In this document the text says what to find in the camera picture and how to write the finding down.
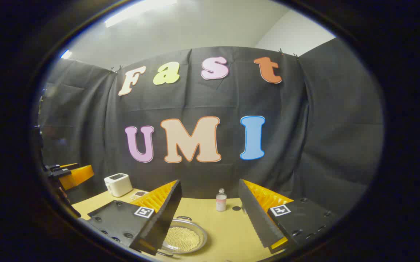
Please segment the black backdrop cloth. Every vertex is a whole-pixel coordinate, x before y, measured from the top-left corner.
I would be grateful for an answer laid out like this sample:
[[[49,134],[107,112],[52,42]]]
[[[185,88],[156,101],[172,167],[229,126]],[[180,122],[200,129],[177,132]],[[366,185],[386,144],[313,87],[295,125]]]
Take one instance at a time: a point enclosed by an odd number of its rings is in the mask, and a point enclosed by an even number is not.
[[[238,196],[239,179],[338,214],[366,192],[384,138],[378,86],[338,39],[300,57],[246,47],[180,50],[113,72],[60,60],[42,89],[45,164],[91,165],[70,195],[130,176],[150,191]]]

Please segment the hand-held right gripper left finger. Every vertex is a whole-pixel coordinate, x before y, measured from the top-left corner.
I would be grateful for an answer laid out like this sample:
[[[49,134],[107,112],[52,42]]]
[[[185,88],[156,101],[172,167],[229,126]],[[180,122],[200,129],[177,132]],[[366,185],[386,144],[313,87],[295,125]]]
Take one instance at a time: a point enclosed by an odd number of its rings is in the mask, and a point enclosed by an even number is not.
[[[86,222],[127,248],[156,255],[181,198],[181,182],[174,180],[130,203],[113,200],[88,213]]]

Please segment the steel pot with beans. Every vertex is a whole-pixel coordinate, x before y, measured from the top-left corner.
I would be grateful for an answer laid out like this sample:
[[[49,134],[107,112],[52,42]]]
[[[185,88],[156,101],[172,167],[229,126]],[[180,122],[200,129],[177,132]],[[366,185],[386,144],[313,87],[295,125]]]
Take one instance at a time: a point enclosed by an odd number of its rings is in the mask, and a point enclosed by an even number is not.
[[[191,254],[205,247],[208,234],[188,216],[172,220],[161,249],[172,254]]]

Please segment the clear bottle with pink label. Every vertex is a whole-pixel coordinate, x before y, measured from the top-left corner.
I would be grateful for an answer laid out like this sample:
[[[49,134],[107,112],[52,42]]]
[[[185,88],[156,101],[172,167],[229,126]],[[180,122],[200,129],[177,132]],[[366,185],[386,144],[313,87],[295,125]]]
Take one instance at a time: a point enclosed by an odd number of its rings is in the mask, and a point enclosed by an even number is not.
[[[215,209],[217,212],[224,212],[227,206],[227,195],[225,189],[220,188],[215,196]]]

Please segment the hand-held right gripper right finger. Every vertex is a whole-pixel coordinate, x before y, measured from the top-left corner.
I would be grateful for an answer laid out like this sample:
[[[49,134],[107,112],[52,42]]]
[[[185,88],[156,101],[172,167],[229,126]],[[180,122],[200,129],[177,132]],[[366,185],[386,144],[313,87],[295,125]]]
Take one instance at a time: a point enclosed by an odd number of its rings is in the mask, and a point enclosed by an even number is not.
[[[240,179],[239,198],[263,247],[293,252],[324,235],[339,216],[308,198],[290,199]]]

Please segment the white toaster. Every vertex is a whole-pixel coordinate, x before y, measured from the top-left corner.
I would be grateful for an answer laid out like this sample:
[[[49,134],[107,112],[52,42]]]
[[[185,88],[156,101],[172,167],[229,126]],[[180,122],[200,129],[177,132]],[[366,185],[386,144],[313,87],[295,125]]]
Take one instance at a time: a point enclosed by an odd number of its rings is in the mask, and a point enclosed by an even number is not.
[[[113,174],[104,178],[107,191],[116,198],[122,197],[129,192],[133,191],[133,186],[130,182],[128,174]]]

